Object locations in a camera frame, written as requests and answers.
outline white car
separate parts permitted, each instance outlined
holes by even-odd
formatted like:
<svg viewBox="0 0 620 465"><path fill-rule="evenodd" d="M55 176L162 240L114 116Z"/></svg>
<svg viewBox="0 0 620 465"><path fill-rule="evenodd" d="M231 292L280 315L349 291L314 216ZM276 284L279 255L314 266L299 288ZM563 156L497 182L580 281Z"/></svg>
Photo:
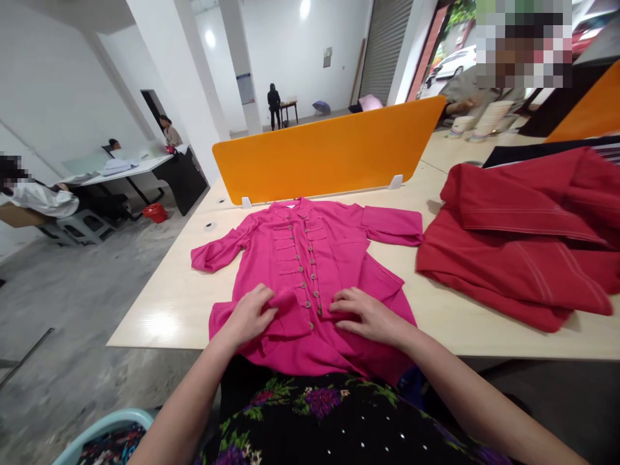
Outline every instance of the white car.
<svg viewBox="0 0 620 465"><path fill-rule="evenodd" d="M476 46L469 46L467 48L462 48L452 55L447 57L444 61L439 63L437 66L441 67L439 73L435 76L437 79L441 78L452 78L457 74L462 73L468 68L471 68L476 64Z"/></svg>

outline stack of cups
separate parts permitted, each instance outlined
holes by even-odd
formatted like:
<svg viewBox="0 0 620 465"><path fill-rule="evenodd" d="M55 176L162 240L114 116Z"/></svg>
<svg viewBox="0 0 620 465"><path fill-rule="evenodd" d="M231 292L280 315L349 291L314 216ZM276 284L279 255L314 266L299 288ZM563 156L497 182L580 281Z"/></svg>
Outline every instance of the stack of cups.
<svg viewBox="0 0 620 465"><path fill-rule="evenodd" d="M448 139L459 139L463 135L463 132L470 129L473 119L473 116L459 116L455 118L452 129L448 134Z"/></svg>
<svg viewBox="0 0 620 465"><path fill-rule="evenodd" d="M470 142L483 142L499 124L504 115L513 105L512 100L501 100L490 103L482 115L476 129L473 130Z"/></svg>

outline white tabletop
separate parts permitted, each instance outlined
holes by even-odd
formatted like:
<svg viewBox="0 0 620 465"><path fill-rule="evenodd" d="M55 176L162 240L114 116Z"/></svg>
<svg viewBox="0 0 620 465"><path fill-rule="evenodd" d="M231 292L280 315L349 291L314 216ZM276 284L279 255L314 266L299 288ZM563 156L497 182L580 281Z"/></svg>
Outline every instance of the white tabletop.
<svg viewBox="0 0 620 465"><path fill-rule="evenodd" d="M441 203L439 193L450 166L484 161L492 148L537 143L539 139L504 134L482 144L444 139L434 133L412 179L395 191L386 189L326 197L417 210L426 228ZM221 238L250 213L230 203L221 180L198 206L166 257L109 340L109 346L202 349L209 341L208 321L215 302L231 299L241 253L214 274L191 268L190 250ZM212 231L205 225L215 224ZM404 292L421 329L461 356L620 360L620 318L575 312L555 334L537 331L415 273L417 248L372 242L369 253L404 281ZM620 298L612 298L620 309Z"/></svg>
<svg viewBox="0 0 620 465"><path fill-rule="evenodd" d="M165 163L166 161L170 160L173 157L173 155L164 155L161 157L157 157L157 158L149 158L147 160L141 160L139 161L139 165L135 168L132 168L131 170L127 170L127 171L123 171L120 173L116 173L116 174L112 174L110 176L96 176L92 179L89 179L88 181L84 181L83 183L79 184L80 186L87 186L87 185L93 185L93 184L99 184L102 182L106 182L106 181L112 181L115 179L122 179L122 178L126 178L128 176L135 176L137 174L142 174L142 173L146 173L146 172L150 172L153 171L155 168L157 168L158 166L160 166L161 164ZM65 178L61 181L58 181L59 183L66 183L66 182L70 182L72 178L74 178L75 176L71 176L69 178Z"/></svg>

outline floral skirt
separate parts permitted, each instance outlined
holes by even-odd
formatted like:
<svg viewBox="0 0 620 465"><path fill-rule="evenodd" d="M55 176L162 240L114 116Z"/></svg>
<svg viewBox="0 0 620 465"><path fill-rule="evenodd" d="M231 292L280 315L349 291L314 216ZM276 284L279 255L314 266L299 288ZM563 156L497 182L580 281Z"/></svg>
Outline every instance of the floral skirt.
<svg viewBox="0 0 620 465"><path fill-rule="evenodd" d="M234 375L222 380L220 430L196 465L512 463L444 427L386 384L346 373L273 375L244 364L233 359L228 375ZM262 386L253 389L257 380ZM231 401L227 389L246 394ZM247 397L249 389L254 393Z"/></svg>

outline desk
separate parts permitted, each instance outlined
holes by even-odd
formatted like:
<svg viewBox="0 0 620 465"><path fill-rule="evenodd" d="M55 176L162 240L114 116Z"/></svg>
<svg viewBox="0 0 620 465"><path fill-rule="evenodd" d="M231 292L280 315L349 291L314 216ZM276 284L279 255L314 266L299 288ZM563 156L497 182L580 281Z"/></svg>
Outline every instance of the desk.
<svg viewBox="0 0 620 465"><path fill-rule="evenodd" d="M179 207L181 215L185 216L187 212L194 206L196 200L202 195L205 189L209 188L209 185L205 181L205 178L200 174L194 165L194 154L191 148L188 148L185 154L177 153L175 155L164 155L157 158L151 158L139 162L136 168L123 171L111 176L96 176L88 181L84 181L76 187L86 187L89 185L97 185L104 194L110 196L111 193L103 185L106 181L112 181L117 179L127 179L127 182L131 184L131 187L138 193L140 198L146 205L157 202L164 195L164 191L161 187L158 188L160 194L154 200L149 200L131 180L131 176L137 174L143 174L146 172L152 172L159 180L166 181L170 186L176 205ZM141 214L133 216L128 213L129 219L136 221Z"/></svg>
<svg viewBox="0 0 620 465"><path fill-rule="evenodd" d="M523 145L538 140L503 134L481 144L448 140L448 131L435 133L412 179L403 187L326 196L326 200L417 210L426 228L440 209L439 194L455 162L484 161L493 147ZM429 163L441 166L443 170ZM116 329L108 346L203 349L209 341L208 321L215 302L231 299L239 269L239 254L214 274L191 269L190 250L219 239L250 213L266 208L231 208L216 203L225 191L221 181L187 222L142 293ZM205 231L206 224L215 224ZM404 281L403 290L419 327L459 356L620 360L620 315L575 312L555 334L537 331L415 273L417 248L372 242L369 253ZM612 298L620 309L620 296Z"/></svg>
<svg viewBox="0 0 620 465"><path fill-rule="evenodd" d="M299 124L299 118L297 117L297 100L293 100L290 102L280 103L280 121L282 121L282 127L284 127L284 114L282 110L286 109L286 120L289 119L289 107L295 107L295 120L297 124Z"/></svg>

